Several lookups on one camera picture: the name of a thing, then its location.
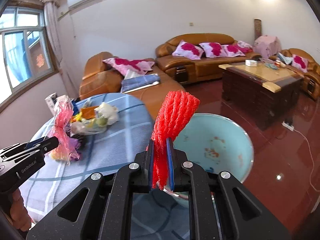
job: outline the metal screw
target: metal screw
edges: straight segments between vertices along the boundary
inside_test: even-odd
[[[92,180],[98,180],[101,178],[101,174],[100,173],[94,173],[91,175],[91,179]]]
[[[137,164],[137,163],[131,163],[131,164],[129,165],[129,168],[132,169],[132,170],[136,170],[137,168],[139,168],[139,164]]]
[[[229,179],[231,177],[231,175],[229,172],[223,171],[223,172],[221,172],[221,177],[223,177],[224,179]]]
[[[192,162],[184,162],[183,163],[183,167],[185,167],[185,168],[191,168],[192,166],[193,166]]]

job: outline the window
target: window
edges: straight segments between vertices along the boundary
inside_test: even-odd
[[[54,72],[46,40],[43,10],[5,9],[0,17],[0,106]]]

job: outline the pink cloth cover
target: pink cloth cover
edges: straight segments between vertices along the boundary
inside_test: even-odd
[[[278,37],[264,35],[254,42],[253,51],[259,53],[263,58],[269,58],[280,50],[281,45]]]
[[[300,56],[297,56],[295,54],[292,55],[292,66],[297,68],[297,69],[300,69],[302,70],[304,73],[307,73],[308,72],[308,60],[306,58],[303,58],[303,57],[300,57]]]
[[[108,58],[103,60],[104,63],[110,64],[113,68],[119,71],[123,76],[126,75],[128,69],[137,72],[138,74],[146,74],[147,71],[152,70],[154,62],[145,60],[129,61],[124,58]]]
[[[245,56],[236,46],[234,45],[222,45],[227,57],[237,57],[237,56]]]
[[[172,56],[181,56],[192,60],[201,59],[203,52],[203,49],[182,40],[172,53]]]
[[[205,42],[200,43],[199,45],[204,49],[206,57],[227,57],[227,54],[220,43]]]

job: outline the coffee table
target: coffee table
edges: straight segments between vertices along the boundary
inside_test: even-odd
[[[287,68],[273,70],[263,63],[220,65],[223,69],[222,98],[244,108],[261,130],[285,114],[299,98],[303,77]]]

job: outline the pink plastic wrapping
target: pink plastic wrapping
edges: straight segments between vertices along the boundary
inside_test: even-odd
[[[79,155],[74,146],[69,141],[69,136],[64,131],[64,128],[73,115],[73,105],[68,96],[58,98],[56,105],[56,113],[54,116],[54,125],[48,132],[47,136],[55,136],[59,140],[59,146],[47,153],[54,160],[63,160],[70,165],[70,157],[78,159]]]

